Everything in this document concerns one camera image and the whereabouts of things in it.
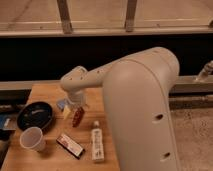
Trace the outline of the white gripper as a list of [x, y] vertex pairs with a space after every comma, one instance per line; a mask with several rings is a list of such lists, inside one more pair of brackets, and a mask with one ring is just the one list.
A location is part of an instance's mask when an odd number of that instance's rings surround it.
[[[67, 101], [71, 108], [82, 107], [86, 104], [85, 92], [83, 90], [76, 91], [76, 92], [69, 91], [67, 93]], [[68, 105], [64, 106], [64, 109], [62, 112], [64, 119], [67, 119], [69, 115], [71, 114], [71, 110], [69, 106]]]

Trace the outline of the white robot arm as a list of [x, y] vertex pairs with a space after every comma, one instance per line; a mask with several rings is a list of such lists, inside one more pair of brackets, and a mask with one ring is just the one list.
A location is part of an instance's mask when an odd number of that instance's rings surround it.
[[85, 104], [86, 88], [102, 88], [120, 171], [180, 171], [169, 109], [178, 76], [177, 57], [154, 47], [91, 71], [77, 66], [60, 84], [72, 107]]

